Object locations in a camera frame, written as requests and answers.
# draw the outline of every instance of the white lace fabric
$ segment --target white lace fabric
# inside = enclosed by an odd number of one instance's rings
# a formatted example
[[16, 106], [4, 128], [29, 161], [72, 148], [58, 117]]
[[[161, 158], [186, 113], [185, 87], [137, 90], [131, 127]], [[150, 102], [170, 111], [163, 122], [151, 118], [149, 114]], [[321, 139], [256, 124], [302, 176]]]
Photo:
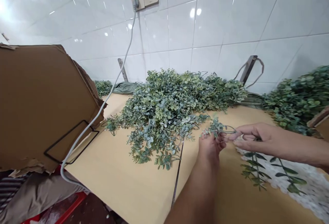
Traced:
[[[248, 152], [239, 148], [236, 149], [241, 155]], [[284, 166], [298, 172], [297, 177], [307, 181], [306, 185], [296, 184], [297, 188], [305, 192], [306, 195], [290, 193], [287, 190], [287, 187], [290, 184], [287, 181], [287, 178], [275, 176], [276, 173], [284, 173], [283, 169], [281, 167], [271, 165], [270, 159], [272, 158], [272, 156], [264, 154], [261, 155], [263, 155], [267, 159], [267, 161], [262, 159], [258, 160], [258, 162], [265, 167], [265, 169], [260, 168], [260, 171], [268, 174], [272, 178], [267, 179], [265, 177], [262, 177], [262, 179], [269, 182], [273, 188], [280, 188], [283, 193], [288, 194], [304, 208], [310, 209], [315, 214], [315, 216], [322, 220], [325, 224], [329, 224], [329, 182], [325, 178], [325, 175], [319, 172], [313, 166], [282, 160]], [[242, 156], [241, 158], [245, 161], [250, 159], [245, 156]]]

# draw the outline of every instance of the cardboard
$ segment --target cardboard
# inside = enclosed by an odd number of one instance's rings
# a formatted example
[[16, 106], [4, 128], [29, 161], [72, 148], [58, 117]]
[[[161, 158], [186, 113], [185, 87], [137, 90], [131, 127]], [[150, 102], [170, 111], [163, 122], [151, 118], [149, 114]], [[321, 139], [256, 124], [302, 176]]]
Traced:
[[314, 116], [307, 125], [315, 128], [324, 140], [329, 142], [329, 106], [326, 106], [318, 115]]
[[[0, 45], [0, 90], [0, 171], [16, 176], [53, 172], [58, 163], [44, 151], [80, 121], [90, 122], [102, 104], [92, 80], [61, 45]], [[92, 127], [102, 120], [103, 114]], [[49, 154], [62, 161], [85, 127], [81, 123]]]
[[[105, 116], [119, 113], [128, 98], [112, 94]], [[120, 129], [113, 136], [103, 129], [97, 129], [100, 134], [65, 169], [129, 224], [163, 223], [172, 204], [178, 161], [173, 162], [169, 171], [158, 170], [154, 158], [148, 163], [135, 164], [127, 144], [132, 130]], [[75, 158], [90, 139], [86, 138], [71, 158]]]
[[[265, 122], [273, 125], [271, 117], [262, 110], [241, 107], [229, 108], [227, 114], [223, 112], [208, 112], [211, 117], [215, 115], [219, 121], [234, 128]], [[193, 131], [193, 136], [199, 137], [200, 132], [209, 125], [204, 123], [200, 130]], [[176, 198], [182, 191], [198, 154], [198, 141], [185, 141], [182, 161], [178, 176]], [[267, 191], [259, 192], [257, 187], [241, 175], [241, 164], [245, 163], [233, 144], [229, 143], [220, 153], [220, 172], [218, 179], [218, 192], [216, 197], [216, 223], [225, 224], [322, 224], [312, 211], [303, 208], [289, 195], [279, 189], [265, 184]]]

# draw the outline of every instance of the striped fabric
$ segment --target striped fabric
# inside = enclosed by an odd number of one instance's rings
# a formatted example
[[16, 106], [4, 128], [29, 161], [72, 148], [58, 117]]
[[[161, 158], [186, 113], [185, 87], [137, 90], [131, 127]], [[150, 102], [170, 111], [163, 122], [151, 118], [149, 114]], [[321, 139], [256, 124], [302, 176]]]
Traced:
[[0, 180], [0, 213], [7, 207], [29, 176], [30, 174], [25, 174], [18, 178], [5, 177]]

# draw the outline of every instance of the white cable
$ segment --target white cable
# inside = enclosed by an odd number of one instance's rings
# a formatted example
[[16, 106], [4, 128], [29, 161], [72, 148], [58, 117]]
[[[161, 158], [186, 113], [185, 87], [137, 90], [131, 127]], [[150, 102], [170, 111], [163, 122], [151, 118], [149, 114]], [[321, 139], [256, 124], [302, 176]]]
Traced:
[[133, 28], [134, 28], [134, 24], [135, 24], [135, 19], [136, 19], [136, 9], [137, 7], [139, 6], [139, 2], [138, 0], [135, 0], [135, 5], [134, 5], [134, 20], [133, 20], [133, 26], [131, 28], [131, 37], [130, 37], [130, 43], [129, 43], [129, 46], [128, 46], [128, 49], [127, 49], [127, 52], [126, 52], [126, 55], [124, 56], [124, 60], [123, 60], [123, 64], [122, 64], [122, 67], [120, 69], [120, 72], [114, 82], [114, 84], [112, 85], [112, 88], [111, 88], [111, 91], [109, 93], [109, 95], [107, 96], [106, 100], [104, 101], [103, 105], [100, 107], [96, 117], [89, 123], [89, 125], [82, 131], [82, 133], [78, 136], [78, 138], [75, 140], [74, 144], [72, 145], [72, 147], [70, 148], [70, 151], [68, 152], [67, 156], [65, 157], [65, 159], [63, 160], [62, 162], [62, 166], [61, 166], [61, 176], [63, 177], [63, 179], [69, 183], [72, 183], [72, 184], [76, 184], [76, 185], [79, 185], [83, 188], [85, 188], [86, 190], [88, 190], [83, 184], [81, 184], [80, 182], [78, 181], [74, 181], [72, 179], [69, 179], [66, 177], [66, 175], [64, 175], [64, 166], [66, 164], [66, 161], [68, 160], [68, 158], [70, 157], [72, 151], [74, 150], [76, 144], [78, 143], [78, 141], [81, 139], [82, 135], [89, 129], [89, 127], [94, 123], [94, 121], [99, 117], [100, 113], [102, 112], [104, 106], [105, 106], [105, 103], [107, 102], [107, 100], [109, 99], [110, 95], [112, 94], [113, 92], [113, 89], [114, 89], [114, 86], [118, 80], [118, 78], [120, 77], [120, 74], [122, 72], [122, 69], [124, 67], [124, 64], [126, 62], [126, 58], [127, 58], [127, 55], [128, 55], [128, 52], [129, 52], [129, 49], [130, 49], [130, 45], [131, 45], [131, 42], [133, 40]]

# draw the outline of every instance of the table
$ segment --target table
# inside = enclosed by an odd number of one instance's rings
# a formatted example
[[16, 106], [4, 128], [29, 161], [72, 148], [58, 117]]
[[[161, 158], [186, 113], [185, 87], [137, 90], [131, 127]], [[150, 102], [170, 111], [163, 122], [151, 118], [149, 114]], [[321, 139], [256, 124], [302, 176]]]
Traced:
[[[108, 117], [118, 113], [128, 96], [113, 94], [104, 111]], [[272, 124], [271, 117], [262, 110], [246, 107], [223, 112], [208, 112], [217, 115], [225, 125], [238, 127], [243, 124], [265, 122]], [[205, 128], [209, 121], [201, 126]], [[117, 212], [129, 224], [164, 222], [172, 204], [176, 178], [177, 198], [196, 160], [197, 138], [201, 130], [193, 131], [196, 141], [186, 140], [178, 172], [178, 161], [171, 170], [157, 170], [152, 162], [135, 164], [128, 156], [126, 144], [130, 130], [121, 129], [116, 136], [98, 128], [100, 134], [72, 165], [66, 169], [94, 194]], [[87, 137], [72, 158], [88, 143]], [[218, 223], [322, 223], [314, 214], [283, 194], [268, 186], [268, 191], [259, 192], [241, 175], [243, 163], [232, 144], [220, 154], [219, 191], [216, 200]]]

